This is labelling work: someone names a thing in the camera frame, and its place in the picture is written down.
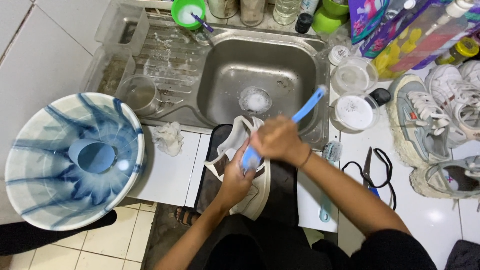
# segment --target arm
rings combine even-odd
[[[241,157],[248,142],[249,140],[246,140],[243,143],[232,161],[225,167],[222,186],[215,199],[192,227],[156,263],[155,270],[187,269],[197,251],[228,214],[228,211],[247,195],[255,175],[255,171],[248,171],[244,176],[240,170]]]
[[[400,217],[372,192],[318,155],[311,154],[308,158],[310,147],[300,141],[292,120],[278,116],[265,121],[252,134],[251,145],[264,157],[297,167],[303,164],[300,169],[365,236],[383,229],[410,234]]]

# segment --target stainless steel sink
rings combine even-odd
[[[209,134],[238,115],[267,119],[295,114],[318,84],[329,85],[329,63],[316,55],[324,42],[316,36],[211,24],[213,34],[190,32],[170,18],[150,17],[150,29],[137,73],[155,80],[160,110],[141,122],[158,125],[178,121],[184,130]],[[242,91],[255,88],[271,99],[259,114],[242,110]],[[302,139],[317,149],[328,140],[325,97],[300,123]]]

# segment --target white wall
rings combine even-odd
[[[0,0],[0,178],[28,119],[50,102],[79,92],[100,45],[94,35],[108,2]]]

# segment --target sink drain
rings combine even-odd
[[[240,93],[239,104],[250,114],[262,114],[272,106],[272,99],[265,90],[251,86]]]

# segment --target hand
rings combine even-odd
[[[226,210],[230,210],[230,208],[241,202],[252,186],[255,171],[248,170],[243,175],[243,169],[241,168],[241,158],[248,143],[249,139],[246,139],[233,156],[233,159],[225,167],[222,186],[215,197],[215,200],[225,207]]]
[[[283,115],[268,119],[250,137],[250,145],[262,156],[282,160],[296,167],[308,157],[310,147],[302,143],[297,124]]]

